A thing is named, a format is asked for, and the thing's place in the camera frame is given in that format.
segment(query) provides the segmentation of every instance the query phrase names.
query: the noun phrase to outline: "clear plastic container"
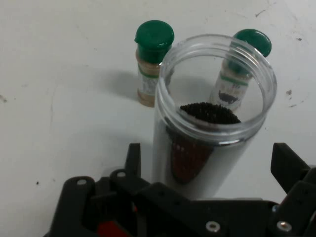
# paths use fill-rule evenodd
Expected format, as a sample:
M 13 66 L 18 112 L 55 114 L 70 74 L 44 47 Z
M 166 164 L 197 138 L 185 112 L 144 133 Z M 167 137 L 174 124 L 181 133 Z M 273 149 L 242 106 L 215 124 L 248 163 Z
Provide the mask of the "clear plastic container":
M 241 123 L 211 124 L 182 111 L 209 102 L 226 60 L 251 78 L 234 111 Z M 202 35 L 177 44 L 162 62 L 156 90 L 153 180 L 189 199 L 212 197 L 262 126 L 276 92 L 271 66 L 245 42 Z

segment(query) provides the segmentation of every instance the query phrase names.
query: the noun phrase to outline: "spice label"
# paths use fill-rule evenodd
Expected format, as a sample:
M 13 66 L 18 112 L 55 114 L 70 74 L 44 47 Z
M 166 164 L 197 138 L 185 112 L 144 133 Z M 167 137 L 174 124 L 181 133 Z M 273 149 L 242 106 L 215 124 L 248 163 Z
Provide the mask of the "spice label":
M 159 75 L 149 75 L 144 73 L 141 68 L 138 66 L 138 80 L 139 86 L 138 89 L 148 95 L 155 95 L 156 86 L 158 83 Z
M 220 73 L 215 88 L 210 95 L 210 102 L 222 105 L 231 110 L 237 109 L 245 96 L 248 81 L 229 78 Z

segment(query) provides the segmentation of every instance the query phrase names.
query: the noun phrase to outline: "green lid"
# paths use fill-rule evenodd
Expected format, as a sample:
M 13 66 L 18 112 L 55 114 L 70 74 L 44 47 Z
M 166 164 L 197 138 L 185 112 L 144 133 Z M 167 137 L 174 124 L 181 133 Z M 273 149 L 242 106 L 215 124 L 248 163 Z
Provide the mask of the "green lid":
M 158 20 L 147 21 L 140 25 L 135 37 L 139 57 L 149 63 L 161 63 L 173 40 L 172 27 Z
M 255 30 L 255 29 L 244 29 L 241 31 L 238 31 L 234 38 L 242 40 L 254 48 L 256 48 L 264 57 L 267 57 L 272 49 L 272 44 L 268 36 L 266 36 L 261 31 Z M 248 71 L 242 67 L 241 65 L 230 61 L 228 63 L 228 66 L 230 69 L 232 69 L 235 73 L 239 74 L 248 74 Z
M 272 49 L 270 39 L 262 32 L 255 29 L 244 29 L 238 31 L 234 38 L 245 41 L 256 48 L 264 57 L 267 57 Z

